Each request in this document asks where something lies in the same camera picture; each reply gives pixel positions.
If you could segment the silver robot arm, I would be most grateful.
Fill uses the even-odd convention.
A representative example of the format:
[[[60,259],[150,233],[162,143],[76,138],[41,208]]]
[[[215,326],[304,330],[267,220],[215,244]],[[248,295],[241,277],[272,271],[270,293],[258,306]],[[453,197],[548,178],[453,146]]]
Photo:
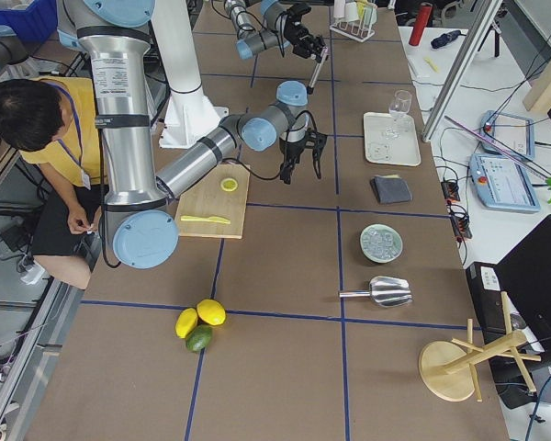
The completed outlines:
[[[300,155],[319,158],[327,138],[307,109],[312,84],[286,81],[257,115],[232,115],[205,96],[192,27],[183,1],[61,1],[61,43],[86,52],[96,96],[95,125],[107,161],[109,190],[102,198],[100,237],[120,263],[151,268],[178,242],[167,213],[170,200],[246,144],[261,152],[278,144],[285,156],[278,177],[288,180]],[[181,156],[154,168],[153,107],[144,56],[156,47],[170,91],[165,134]]]
[[[284,53],[287,46],[302,59],[325,59],[328,48],[323,36],[312,34],[302,23],[311,11],[305,2],[284,7],[280,1],[224,1],[223,7],[234,26],[242,60],[272,48]]]

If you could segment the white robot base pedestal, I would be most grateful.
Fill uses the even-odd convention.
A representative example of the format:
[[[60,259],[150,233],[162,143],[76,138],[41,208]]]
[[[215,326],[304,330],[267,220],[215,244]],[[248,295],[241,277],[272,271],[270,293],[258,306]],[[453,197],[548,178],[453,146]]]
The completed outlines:
[[[186,1],[156,1],[152,28],[171,89],[160,146],[188,149],[229,110],[213,106],[203,90]]]

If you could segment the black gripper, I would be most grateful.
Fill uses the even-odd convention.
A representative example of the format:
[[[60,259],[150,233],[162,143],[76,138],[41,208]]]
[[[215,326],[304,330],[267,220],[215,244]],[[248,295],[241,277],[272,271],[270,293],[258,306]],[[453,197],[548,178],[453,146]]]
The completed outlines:
[[[287,10],[287,41],[297,56],[325,62],[329,48],[324,45],[323,37],[312,35],[302,24],[302,18],[310,11],[311,7],[306,3],[296,3]]]
[[[280,165],[279,178],[285,184],[291,183],[296,164],[300,162],[300,155],[306,150],[306,140],[307,132],[299,141],[279,140],[280,152],[284,156],[284,162]]]

